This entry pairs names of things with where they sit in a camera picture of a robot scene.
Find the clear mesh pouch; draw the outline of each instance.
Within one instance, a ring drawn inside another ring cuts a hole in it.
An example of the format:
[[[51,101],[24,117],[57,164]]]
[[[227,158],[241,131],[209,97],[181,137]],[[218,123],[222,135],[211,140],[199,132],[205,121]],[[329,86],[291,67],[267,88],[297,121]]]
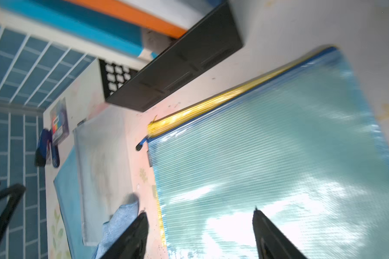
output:
[[[309,259],[389,258],[389,147],[336,48],[148,146],[170,258],[257,258],[255,206]]]
[[[109,106],[74,129],[83,243],[97,246],[102,225],[133,192],[124,109]]]

